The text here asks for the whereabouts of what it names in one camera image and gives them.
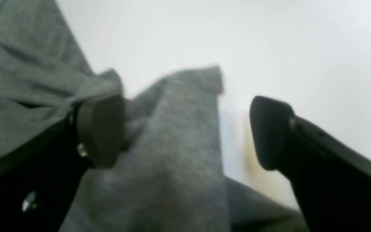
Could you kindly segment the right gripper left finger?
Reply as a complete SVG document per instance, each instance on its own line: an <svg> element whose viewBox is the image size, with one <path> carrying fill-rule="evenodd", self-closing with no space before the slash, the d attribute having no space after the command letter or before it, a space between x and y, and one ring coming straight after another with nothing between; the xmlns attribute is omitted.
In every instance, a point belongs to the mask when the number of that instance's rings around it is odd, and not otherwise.
<svg viewBox="0 0 371 232"><path fill-rule="evenodd" d="M125 98L100 94L0 158L0 232L59 231L88 169L108 169L123 143Z"/></svg>

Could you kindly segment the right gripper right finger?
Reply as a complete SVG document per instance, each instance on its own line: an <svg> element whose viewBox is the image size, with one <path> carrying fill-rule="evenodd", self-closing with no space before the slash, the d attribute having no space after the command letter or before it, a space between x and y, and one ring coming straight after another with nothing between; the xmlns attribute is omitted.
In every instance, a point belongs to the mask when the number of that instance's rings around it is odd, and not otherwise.
<svg viewBox="0 0 371 232"><path fill-rule="evenodd" d="M312 232L371 232L371 160L282 101L253 98L249 120L263 169L288 179Z"/></svg>

